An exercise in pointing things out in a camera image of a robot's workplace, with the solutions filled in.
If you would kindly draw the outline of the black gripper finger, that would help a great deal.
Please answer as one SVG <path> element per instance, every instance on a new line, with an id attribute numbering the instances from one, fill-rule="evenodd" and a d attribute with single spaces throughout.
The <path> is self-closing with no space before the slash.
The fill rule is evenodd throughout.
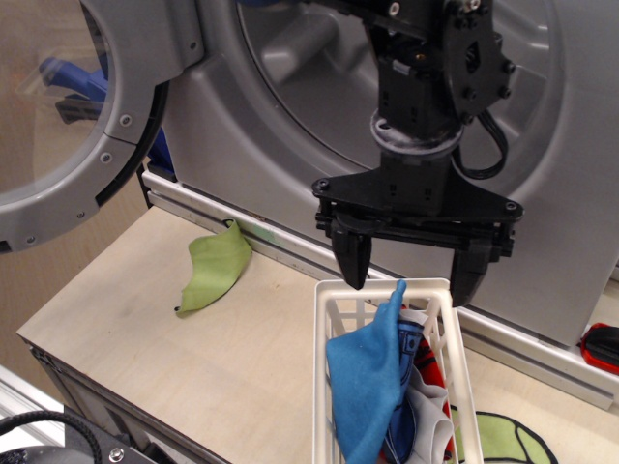
<path id="1" fill-rule="evenodd" d="M 450 276 L 453 306 L 468 305 L 472 301 L 486 275 L 489 258 L 490 248 L 487 246 L 455 251 Z"/>
<path id="2" fill-rule="evenodd" d="M 334 225 L 332 249 L 345 282 L 352 288 L 364 287 L 371 258 L 371 237 Z"/>

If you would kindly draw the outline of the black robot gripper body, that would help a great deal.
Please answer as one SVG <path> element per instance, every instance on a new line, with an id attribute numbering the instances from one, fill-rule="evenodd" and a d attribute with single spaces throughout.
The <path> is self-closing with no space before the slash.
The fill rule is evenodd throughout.
<path id="1" fill-rule="evenodd" d="M 475 242 L 492 258 L 513 253 L 514 225 L 523 208 L 469 183 L 447 158 L 383 153 L 381 165 L 312 185 L 316 227 L 328 237 L 338 225 L 361 236 L 466 250 Z"/>

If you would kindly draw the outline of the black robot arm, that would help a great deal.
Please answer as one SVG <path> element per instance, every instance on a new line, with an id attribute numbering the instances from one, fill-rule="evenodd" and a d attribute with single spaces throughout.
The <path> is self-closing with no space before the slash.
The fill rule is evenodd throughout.
<path id="1" fill-rule="evenodd" d="M 345 282 L 361 289 L 373 239 L 450 249 L 451 295 L 468 305 L 490 264 L 512 254 L 522 207 L 480 187 L 509 144 L 489 108 L 511 94 L 489 1 L 335 1 L 360 18 L 378 69 L 375 169 L 312 186 L 316 225 Z"/>

